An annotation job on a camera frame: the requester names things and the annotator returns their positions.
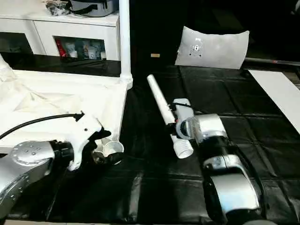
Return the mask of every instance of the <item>table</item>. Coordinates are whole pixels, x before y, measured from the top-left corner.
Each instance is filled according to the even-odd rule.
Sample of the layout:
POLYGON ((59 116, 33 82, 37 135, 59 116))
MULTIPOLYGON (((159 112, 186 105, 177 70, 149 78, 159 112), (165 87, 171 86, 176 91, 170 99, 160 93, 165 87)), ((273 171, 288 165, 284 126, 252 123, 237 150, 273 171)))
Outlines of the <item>table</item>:
MULTIPOLYGON (((15 69, 119 75, 119 62, 61 62, 60 58, 3 55, 15 69)), ((113 167, 83 164, 32 185, 9 218, 51 222, 208 224, 197 151, 178 159, 148 87, 154 74, 167 102, 218 113, 229 137, 257 169, 266 188, 267 217, 299 224, 300 136, 253 77, 243 70, 164 67, 134 68, 120 141, 126 158, 113 167)))

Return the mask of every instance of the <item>white pole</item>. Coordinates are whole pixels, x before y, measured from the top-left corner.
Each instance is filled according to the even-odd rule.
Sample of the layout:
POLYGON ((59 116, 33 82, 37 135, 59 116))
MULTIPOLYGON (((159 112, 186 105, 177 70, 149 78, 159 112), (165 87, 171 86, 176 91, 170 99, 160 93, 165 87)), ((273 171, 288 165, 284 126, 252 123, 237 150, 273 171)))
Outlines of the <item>white pole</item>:
POLYGON ((132 88, 130 60, 130 12, 129 0, 119 0, 120 7, 120 40, 121 40, 121 75, 120 79, 127 83, 127 89, 132 88))
POLYGON ((164 118, 165 124, 168 125, 169 123, 175 122, 175 117, 169 108, 167 101, 165 100, 165 97, 163 93, 161 92, 158 83, 156 82, 153 75, 147 76, 147 80, 149 83, 149 86, 152 90, 153 96, 156 100, 156 103, 158 105, 158 108, 160 110, 161 115, 164 118))
MULTIPOLYGON (((152 90, 153 96, 156 100, 158 108, 160 110, 161 115, 164 118, 165 124, 168 125, 169 123, 175 122, 175 117, 169 108, 167 101, 163 93, 161 92, 158 83, 156 82, 153 75, 147 76, 147 80, 149 86, 152 90)), ((173 148, 178 158, 186 158, 193 154, 193 147, 191 146, 188 140, 183 140, 177 138, 176 135, 170 135, 173 141, 173 148)))

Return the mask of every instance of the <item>white fabric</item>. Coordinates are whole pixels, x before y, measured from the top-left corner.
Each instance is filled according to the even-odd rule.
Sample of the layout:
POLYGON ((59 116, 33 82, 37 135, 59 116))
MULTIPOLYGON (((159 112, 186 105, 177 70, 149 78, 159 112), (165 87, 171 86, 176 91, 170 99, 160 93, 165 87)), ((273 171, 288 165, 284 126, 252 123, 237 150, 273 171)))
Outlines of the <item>white fabric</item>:
POLYGON ((248 49, 249 31, 240 34, 203 34, 183 28, 175 64, 239 69, 248 49))
MULTIPOLYGON (((0 134, 29 120, 84 111, 118 137, 125 96, 118 78, 10 69, 0 73, 0 134)), ((75 123, 63 118, 24 127, 0 140, 0 152, 23 141, 64 140, 75 123)))

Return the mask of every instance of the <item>white bracket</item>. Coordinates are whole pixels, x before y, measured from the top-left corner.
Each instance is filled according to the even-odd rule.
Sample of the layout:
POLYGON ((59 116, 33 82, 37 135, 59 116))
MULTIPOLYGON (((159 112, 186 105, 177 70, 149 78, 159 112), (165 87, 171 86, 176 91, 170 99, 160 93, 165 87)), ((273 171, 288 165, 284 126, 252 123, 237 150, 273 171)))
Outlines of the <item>white bracket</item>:
POLYGON ((89 142, 89 138, 102 129, 100 122, 91 115, 84 115, 78 120, 73 132, 66 137, 73 147, 74 160, 70 162, 69 171, 77 170, 82 161, 83 148, 89 142))

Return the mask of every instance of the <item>dark background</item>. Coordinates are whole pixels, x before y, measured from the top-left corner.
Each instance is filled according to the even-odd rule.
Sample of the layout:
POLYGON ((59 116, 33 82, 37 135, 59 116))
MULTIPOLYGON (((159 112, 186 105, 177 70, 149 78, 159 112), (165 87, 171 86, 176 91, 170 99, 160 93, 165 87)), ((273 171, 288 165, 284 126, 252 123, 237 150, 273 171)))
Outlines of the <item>dark background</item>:
POLYGON ((291 14, 296 2, 131 0, 133 63, 174 65, 184 25, 207 34, 249 30, 247 57, 300 61, 300 16, 291 14))

